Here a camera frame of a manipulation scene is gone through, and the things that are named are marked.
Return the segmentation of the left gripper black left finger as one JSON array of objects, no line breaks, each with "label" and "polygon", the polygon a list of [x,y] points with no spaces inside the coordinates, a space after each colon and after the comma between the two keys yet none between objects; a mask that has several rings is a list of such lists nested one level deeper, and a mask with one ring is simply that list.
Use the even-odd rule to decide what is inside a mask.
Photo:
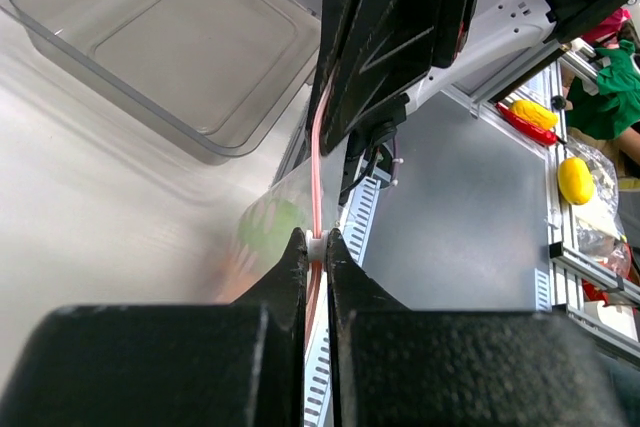
[{"label": "left gripper black left finger", "polygon": [[5,426],[298,426],[306,239],[229,304],[76,305],[32,331]]}]

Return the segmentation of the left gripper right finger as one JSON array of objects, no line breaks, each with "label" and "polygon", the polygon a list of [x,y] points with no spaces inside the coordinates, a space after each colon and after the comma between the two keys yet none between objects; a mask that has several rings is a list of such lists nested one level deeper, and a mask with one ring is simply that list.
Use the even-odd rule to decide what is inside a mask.
[{"label": "left gripper right finger", "polygon": [[329,233],[330,344],[338,426],[624,426],[593,344],[530,311],[420,311],[363,270],[350,281]]}]

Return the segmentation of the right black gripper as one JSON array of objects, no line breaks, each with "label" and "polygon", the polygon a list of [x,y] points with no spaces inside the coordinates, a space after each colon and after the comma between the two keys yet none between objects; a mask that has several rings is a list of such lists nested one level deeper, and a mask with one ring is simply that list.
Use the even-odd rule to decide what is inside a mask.
[{"label": "right black gripper", "polygon": [[477,0],[322,0],[320,46],[306,119],[310,132],[321,95],[332,82],[328,118],[321,122],[322,154],[331,153],[353,132],[369,137],[378,124],[404,119],[405,89],[429,72],[431,62],[440,69],[453,64],[467,41],[476,4]]}]

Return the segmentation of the clear pink zip bag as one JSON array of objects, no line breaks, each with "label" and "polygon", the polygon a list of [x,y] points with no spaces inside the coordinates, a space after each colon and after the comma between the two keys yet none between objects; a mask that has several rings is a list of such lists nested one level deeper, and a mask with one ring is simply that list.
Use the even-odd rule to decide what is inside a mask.
[{"label": "clear pink zip bag", "polygon": [[323,232],[335,227],[346,144],[340,143],[327,155],[320,149],[321,122],[328,118],[332,90],[329,82],[320,98],[311,130],[310,158],[244,211],[219,264],[223,275],[232,265],[261,279],[281,258],[294,229],[301,229],[316,243]]}]

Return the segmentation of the red meat slice toy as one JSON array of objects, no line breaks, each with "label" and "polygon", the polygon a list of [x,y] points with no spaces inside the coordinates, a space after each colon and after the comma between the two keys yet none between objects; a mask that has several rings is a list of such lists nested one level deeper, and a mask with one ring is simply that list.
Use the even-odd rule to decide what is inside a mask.
[{"label": "red meat slice toy", "polygon": [[252,272],[241,271],[237,266],[228,265],[224,270],[221,286],[214,296],[214,301],[221,304],[234,302],[251,287],[260,277]]}]

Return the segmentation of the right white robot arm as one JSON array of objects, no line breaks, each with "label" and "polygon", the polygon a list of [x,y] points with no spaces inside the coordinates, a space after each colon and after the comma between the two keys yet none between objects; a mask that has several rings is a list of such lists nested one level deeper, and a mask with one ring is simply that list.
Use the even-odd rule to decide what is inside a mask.
[{"label": "right white robot arm", "polygon": [[322,0],[307,130],[314,157],[385,140],[441,89],[514,52],[564,43],[626,0]]}]

